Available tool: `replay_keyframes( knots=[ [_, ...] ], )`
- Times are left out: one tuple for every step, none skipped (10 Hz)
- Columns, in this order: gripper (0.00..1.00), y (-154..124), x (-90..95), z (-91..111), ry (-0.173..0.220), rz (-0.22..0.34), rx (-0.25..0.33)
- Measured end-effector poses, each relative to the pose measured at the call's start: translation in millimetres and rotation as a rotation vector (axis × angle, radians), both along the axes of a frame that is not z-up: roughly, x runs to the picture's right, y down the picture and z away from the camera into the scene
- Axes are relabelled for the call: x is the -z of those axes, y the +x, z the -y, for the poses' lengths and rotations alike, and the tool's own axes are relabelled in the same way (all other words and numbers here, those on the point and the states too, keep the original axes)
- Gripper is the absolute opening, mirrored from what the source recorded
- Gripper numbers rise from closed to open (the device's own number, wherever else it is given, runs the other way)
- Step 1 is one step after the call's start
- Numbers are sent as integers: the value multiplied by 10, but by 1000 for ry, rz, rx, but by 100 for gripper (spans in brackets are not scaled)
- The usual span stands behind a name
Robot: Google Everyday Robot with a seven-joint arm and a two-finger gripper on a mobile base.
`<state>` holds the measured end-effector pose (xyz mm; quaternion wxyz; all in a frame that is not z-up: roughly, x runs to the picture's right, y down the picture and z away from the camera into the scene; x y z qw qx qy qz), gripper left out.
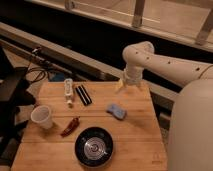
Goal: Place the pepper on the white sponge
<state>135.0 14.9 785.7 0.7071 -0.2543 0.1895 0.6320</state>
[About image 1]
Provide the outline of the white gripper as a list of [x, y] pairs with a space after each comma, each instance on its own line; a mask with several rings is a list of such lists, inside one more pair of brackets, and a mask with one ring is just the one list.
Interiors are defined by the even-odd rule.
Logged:
[[142, 71], [140, 69], [128, 70], [125, 69], [123, 73], [123, 80], [120, 79], [115, 86], [115, 92], [119, 92], [124, 88], [124, 83], [126, 85], [139, 86], [142, 79]]

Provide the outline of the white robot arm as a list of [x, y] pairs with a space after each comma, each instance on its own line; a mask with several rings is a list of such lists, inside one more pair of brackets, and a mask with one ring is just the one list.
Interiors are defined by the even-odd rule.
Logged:
[[213, 64], [155, 53], [149, 41], [126, 46], [121, 84], [138, 86], [147, 69], [180, 86], [170, 120], [168, 171], [213, 171]]

